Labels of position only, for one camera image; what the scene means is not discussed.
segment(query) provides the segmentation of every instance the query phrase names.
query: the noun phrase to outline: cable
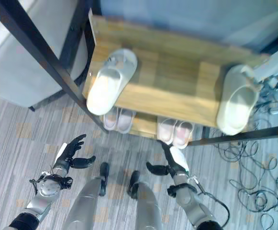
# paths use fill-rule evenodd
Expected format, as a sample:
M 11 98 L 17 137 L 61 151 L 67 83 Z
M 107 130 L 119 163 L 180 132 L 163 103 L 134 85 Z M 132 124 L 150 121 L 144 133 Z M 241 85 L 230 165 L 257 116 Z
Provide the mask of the cable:
M 219 130 L 215 130 L 212 134 L 212 137 L 216 137 L 217 133 L 220 132 Z M 219 144 L 214 145 L 217 148 L 220 157 L 227 162 L 238 162 L 239 163 L 239 175 L 238 181 L 230 179 L 229 183 L 238 189 L 237 197 L 239 202 L 242 206 L 244 206 L 248 211 L 254 213 L 263 213 L 260 217 L 261 227 L 263 230 L 269 230 L 274 225 L 274 219 L 268 212 L 272 209 L 278 208 L 278 176 L 274 177 L 272 174 L 272 170 L 274 170 L 278 165 L 278 160 L 275 157 L 271 157 L 266 164 L 256 160 L 254 156 L 258 152 L 259 143 L 257 141 L 242 141 L 238 142 L 237 144 L 229 143 L 228 147 L 222 147 Z M 248 169 L 245 164 L 244 160 L 249 159 L 254 163 L 257 167 L 263 170 L 261 177 L 258 177 Z M 252 177 L 251 181 L 253 182 L 252 185 L 246 185 L 245 182 L 242 180 L 242 173 L 243 171 L 247 171 L 250 176 Z M 268 173 L 271 178 L 273 179 L 276 185 L 276 191 L 271 190 L 265 186 L 262 186 L 263 189 L 256 189 L 258 185 L 261 185 L 261 180 Z M 245 195 L 245 202 L 242 200 L 241 196 Z M 262 218 L 268 216 L 272 219 L 272 224 L 265 228 L 262 224 Z
M 210 197 L 211 199 L 213 199 L 215 202 L 219 203 L 221 206 L 223 206 L 223 207 L 226 209 L 226 211 L 227 211 L 227 220 L 226 220 L 225 223 L 222 225 L 222 228 L 224 228 L 224 227 L 228 224 L 228 222 L 229 222 L 229 220 L 230 220 L 230 211 L 229 211 L 229 208 L 227 207 L 227 205 L 224 204 L 224 203 L 223 203 L 222 201 L 220 201 L 219 199 L 217 199 L 217 198 L 216 198 L 213 194 L 211 194 L 211 193 L 201 192 L 201 193 L 198 194 L 198 196 L 200 196 L 200 195 L 206 195 L 206 196 Z

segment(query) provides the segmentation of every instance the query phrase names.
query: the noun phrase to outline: gray carpet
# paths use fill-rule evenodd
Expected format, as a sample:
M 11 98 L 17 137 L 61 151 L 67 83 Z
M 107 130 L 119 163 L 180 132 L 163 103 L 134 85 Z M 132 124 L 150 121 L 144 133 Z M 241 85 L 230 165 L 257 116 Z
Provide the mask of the gray carpet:
M 272 125 L 278 125 L 278 115 L 272 116 Z M 202 127 L 197 126 L 194 137 L 199 139 Z M 145 181 L 153 188 L 162 212 L 164 230 L 192 229 L 183 210 L 175 199 L 167 195 L 166 189 L 172 184 L 169 176 L 151 175 L 145 162 L 165 164 L 162 150 L 154 140 L 133 135 L 111 132 L 102 133 L 67 95 L 56 100 L 42 102 L 36 112 L 0 100 L 0 229 L 25 207 L 33 197 L 33 187 L 28 180 L 37 178 L 42 170 L 49 170 L 59 146 L 77 135 L 86 133 L 85 145 L 77 154 L 79 157 L 97 157 L 92 167 L 71 169 L 69 176 L 74 178 L 71 190 L 62 192 L 61 198 L 52 206 L 50 214 L 40 225 L 41 230 L 60 230 L 63 222 L 85 182 L 98 175 L 103 161 L 111 165 L 107 195 L 100 197 L 94 229 L 121 230 L 134 229 L 136 201 L 126 193 L 129 176 L 133 170 L 140 170 Z M 278 138 L 260 141 L 255 156 L 267 161 L 275 156 L 278 159 Z M 205 190 L 213 193 L 227 204 L 231 220 L 225 229 L 262 229 L 259 213 L 247 211 L 237 200 L 237 190 L 229 184 L 229 179 L 238 179 L 239 165 L 228 163 L 220 158 L 213 146 L 188 147 L 183 150 L 191 175 L 200 179 Z M 257 176 L 261 169 L 245 162 Z M 278 167 L 273 174 L 278 176 Z M 242 171 L 246 183 L 252 182 L 251 175 Z M 262 185 L 274 187 L 269 175 L 265 175 Z M 211 209 L 220 223 L 226 219 L 222 207 L 208 198 L 204 204 Z M 270 211 L 278 229 L 278 213 Z

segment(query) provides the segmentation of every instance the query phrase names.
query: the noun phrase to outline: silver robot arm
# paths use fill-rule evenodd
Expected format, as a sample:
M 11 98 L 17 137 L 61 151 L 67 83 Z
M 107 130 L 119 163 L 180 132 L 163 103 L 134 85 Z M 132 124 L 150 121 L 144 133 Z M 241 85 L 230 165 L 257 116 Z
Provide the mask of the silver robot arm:
M 174 146 L 170 147 L 161 141 L 160 143 L 168 165 L 152 165 L 147 162 L 147 169 L 155 175 L 171 175 L 175 185 L 170 186 L 167 192 L 176 198 L 177 203 L 185 210 L 188 220 L 195 229 L 222 230 L 213 214 L 202 203 L 197 189 L 189 184 L 189 167 L 183 153 Z M 196 184 L 202 189 L 200 183 L 196 182 Z
M 59 196 L 63 189 L 70 189 L 73 183 L 71 177 L 66 177 L 70 167 L 83 169 L 89 167 L 95 156 L 85 158 L 74 158 L 75 152 L 81 149 L 84 143 L 82 140 L 86 135 L 81 135 L 69 144 L 64 143 L 58 155 L 51 173 L 43 171 L 38 180 L 30 180 L 35 188 L 36 195 L 29 202 L 27 207 L 3 230 L 36 230 L 39 224 L 48 214 L 51 205 Z

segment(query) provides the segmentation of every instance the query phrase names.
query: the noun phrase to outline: wooden board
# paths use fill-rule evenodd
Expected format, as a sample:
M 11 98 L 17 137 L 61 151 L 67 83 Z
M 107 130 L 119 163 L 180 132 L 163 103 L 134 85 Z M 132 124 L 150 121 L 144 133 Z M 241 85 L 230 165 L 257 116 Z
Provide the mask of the wooden board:
M 149 26 L 127 23 L 118 18 L 92 16 L 92 29 L 96 42 L 103 40 L 149 51 L 165 51 L 199 61 L 218 65 L 244 63 L 252 67 L 262 64 L 268 55 L 254 54 L 237 46 L 218 44 L 192 36 L 161 31 Z
M 92 21 L 97 44 L 84 86 L 84 96 L 87 98 L 109 54 L 121 47 L 130 48 L 138 57 L 138 67 L 115 106 L 145 114 L 216 127 L 223 76 L 227 64 L 232 64 L 227 57 L 219 54 L 229 54 L 231 60 L 246 56 L 248 58 L 242 61 L 251 65 L 264 59 L 249 50 L 128 23 L 108 22 L 99 16 L 93 17 Z

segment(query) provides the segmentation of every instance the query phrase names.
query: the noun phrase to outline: white sandal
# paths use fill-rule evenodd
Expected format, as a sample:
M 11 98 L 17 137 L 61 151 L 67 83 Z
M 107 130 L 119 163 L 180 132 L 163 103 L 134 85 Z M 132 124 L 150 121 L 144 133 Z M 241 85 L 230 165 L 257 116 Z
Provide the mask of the white sandal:
M 120 133 L 129 133 L 131 127 L 133 126 L 133 119 L 136 112 L 128 109 L 121 109 L 119 115 L 119 122 L 117 125 L 117 130 Z
M 240 133 L 259 98 L 261 87 L 254 85 L 254 71 L 246 65 L 231 68 L 224 79 L 217 126 L 227 135 Z
M 137 65 L 137 57 L 129 49 L 119 49 L 110 54 L 88 94 L 89 111 L 95 115 L 108 113 L 135 73 Z
M 178 121 L 173 137 L 173 145 L 179 149 L 184 149 L 188 146 L 188 142 L 193 137 L 194 124 L 186 121 Z
M 159 116 L 157 118 L 157 122 L 157 139 L 163 141 L 167 145 L 171 144 L 173 141 L 174 128 L 177 120 Z
M 115 130 L 118 123 L 119 108 L 113 107 L 103 116 L 103 125 L 106 130 Z

